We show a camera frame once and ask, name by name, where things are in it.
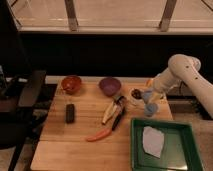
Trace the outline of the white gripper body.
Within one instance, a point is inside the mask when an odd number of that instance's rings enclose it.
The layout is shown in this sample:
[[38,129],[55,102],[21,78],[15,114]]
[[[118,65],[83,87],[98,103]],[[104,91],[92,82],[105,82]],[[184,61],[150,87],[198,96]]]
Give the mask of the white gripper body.
[[172,85],[172,79],[168,74],[157,75],[152,84],[152,100],[159,100],[164,96],[165,93],[169,91]]

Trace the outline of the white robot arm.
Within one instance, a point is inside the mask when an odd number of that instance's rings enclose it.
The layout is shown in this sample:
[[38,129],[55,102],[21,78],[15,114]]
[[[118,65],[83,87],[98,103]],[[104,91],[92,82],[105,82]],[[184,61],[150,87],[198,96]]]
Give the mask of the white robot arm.
[[178,81],[183,81],[213,119],[213,84],[199,73],[200,67],[201,62],[195,57],[183,54],[170,57],[168,67],[153,79],[153,92],[148,102],[156,102]]

